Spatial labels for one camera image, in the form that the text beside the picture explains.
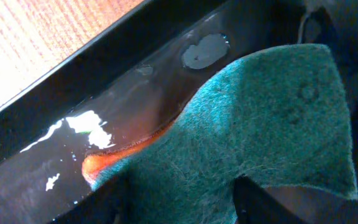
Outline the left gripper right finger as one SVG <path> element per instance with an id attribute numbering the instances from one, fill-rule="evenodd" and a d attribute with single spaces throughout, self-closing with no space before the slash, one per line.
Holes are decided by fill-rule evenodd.
<path id="1" fill-rule="evenodd" d="M 307 224 L 246 176 L 234 180 L 238 224 Z"/>

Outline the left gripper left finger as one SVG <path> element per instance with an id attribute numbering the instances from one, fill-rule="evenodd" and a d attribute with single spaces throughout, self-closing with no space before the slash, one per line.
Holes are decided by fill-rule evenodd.
<path id="1" fill-rule="evenodd" d="M 125 224 L 128 223 L 128 179 L 116 176 L 105 182 L 73 209 L 50 224 Z"/>

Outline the green orange sponge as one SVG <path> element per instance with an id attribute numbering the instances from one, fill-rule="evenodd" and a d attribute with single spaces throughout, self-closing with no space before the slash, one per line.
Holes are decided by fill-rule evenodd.
<path id="1" fill-rule="evenodd" d="M 93 190 L 129 179 L 129 223 L 233 223 L 234 180 L 302 186 L 358 199 L 351 116 L 323 44 L 282 45 L 213 75 L 156 135 L 88 156 Z"/>

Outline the black rectangular tray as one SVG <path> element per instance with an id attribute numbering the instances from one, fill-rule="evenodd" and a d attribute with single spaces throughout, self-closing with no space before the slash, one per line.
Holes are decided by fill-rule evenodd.
<path id="1" fill-rule="evenodd" d="M 300 44 L 333 55 L 358 189 L 358 1 L 146 1 L 0 109 L 0 223 L 50 223 L 95 191 L 88 156 L 156 135 L 233 61 Z M 258 185 L 307 223 L 358 223 L 358 199 Z"/>

